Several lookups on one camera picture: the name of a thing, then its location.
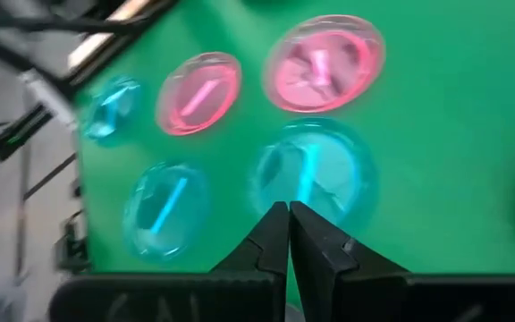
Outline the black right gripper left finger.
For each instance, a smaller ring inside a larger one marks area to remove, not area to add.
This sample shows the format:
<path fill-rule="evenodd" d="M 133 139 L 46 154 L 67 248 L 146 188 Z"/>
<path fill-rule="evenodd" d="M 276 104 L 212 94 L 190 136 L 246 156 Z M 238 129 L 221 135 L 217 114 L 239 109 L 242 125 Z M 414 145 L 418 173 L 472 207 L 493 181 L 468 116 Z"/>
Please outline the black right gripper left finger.
<path fill-rule="evenodd" d="M 207 273 L 83 275 L 55 292 L 52 322 L 262 322 L 285 314 L 290 211 L 276 202 Z"/>

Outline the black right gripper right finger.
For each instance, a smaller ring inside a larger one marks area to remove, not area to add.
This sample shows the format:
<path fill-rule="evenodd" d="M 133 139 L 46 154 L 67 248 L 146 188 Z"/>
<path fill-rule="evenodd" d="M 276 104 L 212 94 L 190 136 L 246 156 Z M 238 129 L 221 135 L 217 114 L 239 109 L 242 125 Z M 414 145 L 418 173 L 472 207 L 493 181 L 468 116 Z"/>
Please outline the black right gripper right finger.
<path fill-rule="evenodd" d="M 413 273 L 301 202 L 290 212 L 308 321 L 515 322 L 515 275 Z"/>

